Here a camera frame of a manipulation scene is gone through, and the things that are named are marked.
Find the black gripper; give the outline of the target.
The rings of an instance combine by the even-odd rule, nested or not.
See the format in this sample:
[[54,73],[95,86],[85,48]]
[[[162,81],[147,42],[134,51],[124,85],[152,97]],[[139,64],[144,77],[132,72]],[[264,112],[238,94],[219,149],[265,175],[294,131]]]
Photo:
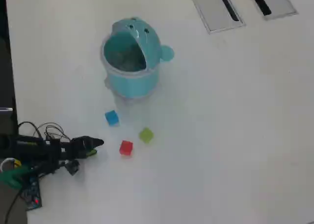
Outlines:
[[86,159],[87,157],[96,155],[97,150],[94,148],[102,146],[103,144],[104,141],[102,139],[92,138],[89,136],[73,138],[69,142],[61,142],[60,159],[61,160]]

